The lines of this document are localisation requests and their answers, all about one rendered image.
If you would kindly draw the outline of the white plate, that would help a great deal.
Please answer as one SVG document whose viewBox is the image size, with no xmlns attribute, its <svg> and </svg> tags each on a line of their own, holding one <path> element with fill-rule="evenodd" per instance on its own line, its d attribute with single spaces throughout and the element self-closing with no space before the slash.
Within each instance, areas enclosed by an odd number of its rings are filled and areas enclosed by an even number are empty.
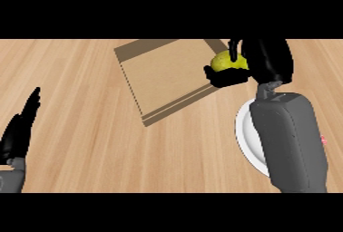
<svg viewBox="0 0 343 232">
<path fill-rule="evenodd" d="M 268 176 L 267 166 L 264 161 L 264 152 L 260 142 L 257 130 L 254 129 L 251 116 L 249 116 L 249 104 L 254 99 L 249 99 L 240 106 L 234 115 L 234 140 L 240 152 L 245 156 L 251 166 Z"/>
</svg>

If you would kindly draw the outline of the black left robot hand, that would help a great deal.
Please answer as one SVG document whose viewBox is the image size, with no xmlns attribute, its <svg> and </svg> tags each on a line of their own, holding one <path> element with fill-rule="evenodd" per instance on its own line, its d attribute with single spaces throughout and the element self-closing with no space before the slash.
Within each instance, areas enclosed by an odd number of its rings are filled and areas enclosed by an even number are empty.
<svg viewBox="0 0 343 232">
<path fill-rule="evenodd" d="M 36 109 L 39 107 L 39 88 L 35 87 L 20 113 L 17 113 L 8 123 L 0 139 L 0 165 L 7 164 L 7 160 L 26 156 L 30 139 L 30 129 L 35 121 Z"/>
</svg>

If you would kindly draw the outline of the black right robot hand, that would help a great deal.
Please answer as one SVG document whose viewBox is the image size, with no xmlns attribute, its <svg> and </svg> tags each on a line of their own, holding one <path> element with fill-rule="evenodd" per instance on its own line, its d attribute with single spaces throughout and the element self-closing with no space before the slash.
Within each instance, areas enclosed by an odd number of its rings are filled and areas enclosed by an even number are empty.
<svg viewBox="0 0 343 232">
<path fill-rule="evenodd" d="M 215 72 L 206 65 L 203 72 L 209 84 L 223 88 L 248 81 L 251 77 L 258 84 L 292 81 L 292 54 L 283 38 L 234 38 L 229 41 L 230 61 L 237 59 L 236 46 L 240 44 L 240 55 L 246 59 L 248 68 L 227 68 Z"/>
</svg>

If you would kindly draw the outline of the yellow-green pear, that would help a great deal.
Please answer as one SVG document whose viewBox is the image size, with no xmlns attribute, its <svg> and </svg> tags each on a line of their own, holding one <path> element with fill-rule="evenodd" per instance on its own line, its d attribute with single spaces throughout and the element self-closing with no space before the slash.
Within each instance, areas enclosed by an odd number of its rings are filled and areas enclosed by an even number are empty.
<svg viewBox="0 0 343 232">
<path fill-rule="evenodd" d="M 236 55 L 236 60 L 234 62 L 232 62 L 229 51 L 221 51 L 211 59 L 209 67 L 215 72 L 223 71 L 229 68 L 248 70 L 248 63 L 240 54 Z"/>
</svg>

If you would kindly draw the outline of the cardboard box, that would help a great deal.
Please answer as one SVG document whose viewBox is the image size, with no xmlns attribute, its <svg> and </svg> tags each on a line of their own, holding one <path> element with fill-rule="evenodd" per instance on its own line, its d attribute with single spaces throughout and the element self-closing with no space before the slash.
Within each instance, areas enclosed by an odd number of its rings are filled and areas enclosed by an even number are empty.
<svg viewBox="0 0 343 232">
<path fill-rule="evenodd" d="M 226 50 L 220 39 L 138 39 L 113 49 L 144 126 L 217 91 L 203 66 Z"/>
</svg>

